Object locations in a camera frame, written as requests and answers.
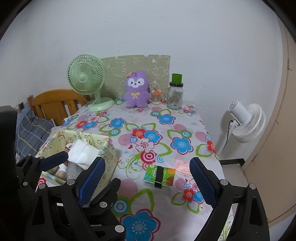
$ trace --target white cloth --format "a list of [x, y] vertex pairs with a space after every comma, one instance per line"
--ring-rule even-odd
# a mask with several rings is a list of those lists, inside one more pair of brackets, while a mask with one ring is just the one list
[[99, 150], [87, 143], [86, 139], [79, 139], [71, 147], [68, 160], [86, 170], [98, 156], [98, 153]]

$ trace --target green desk fan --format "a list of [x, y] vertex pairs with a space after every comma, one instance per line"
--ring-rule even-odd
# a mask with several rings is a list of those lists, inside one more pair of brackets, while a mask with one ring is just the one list
[[79, 55], [68, 66], [67, 79], [74, 91], [81, 95], [94, 94], [95, 101], [89, 108], [92, 112], [106, 110], [114, 105], [109, 97], [101, 98], [105, 71], [100, 59], [92, 55]]

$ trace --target purple plush toy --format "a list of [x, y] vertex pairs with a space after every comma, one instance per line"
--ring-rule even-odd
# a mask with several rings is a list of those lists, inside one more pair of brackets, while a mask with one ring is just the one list
[[146, 77], [145, 71], [133, 72], [124, 83], [126, 94], [124, 99], [126, 101], [126, 108], [146, 108], [147, 101], [150, 98], [148, 93], [149, 80]]

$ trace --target yellow ribbon bow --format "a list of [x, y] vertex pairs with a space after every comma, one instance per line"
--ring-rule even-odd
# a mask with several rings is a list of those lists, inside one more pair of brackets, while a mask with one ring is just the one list
[[138, 98], [138, 95], [140, 94], [140, 92], [137, 93], [131, 93], [131, 95], [133, 96], [133, 99]]

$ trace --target green lid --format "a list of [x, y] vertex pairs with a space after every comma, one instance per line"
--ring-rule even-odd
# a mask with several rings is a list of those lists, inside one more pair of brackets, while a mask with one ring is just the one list
[[172, 83], [179, 85], [182, 83], [182, 75], [181, 74], [172, 74]]

